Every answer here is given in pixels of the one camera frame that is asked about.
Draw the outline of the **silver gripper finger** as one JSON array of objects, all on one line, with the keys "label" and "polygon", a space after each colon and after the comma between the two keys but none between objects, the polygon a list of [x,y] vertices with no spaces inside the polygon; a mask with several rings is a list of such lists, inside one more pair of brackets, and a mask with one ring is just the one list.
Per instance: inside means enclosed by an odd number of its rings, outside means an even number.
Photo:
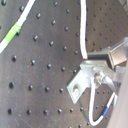
[{"label": "silver gripper finger", "polygon": [[128,37],[123,38],[110,48],[109,57],[112,67],[128,59]]}]

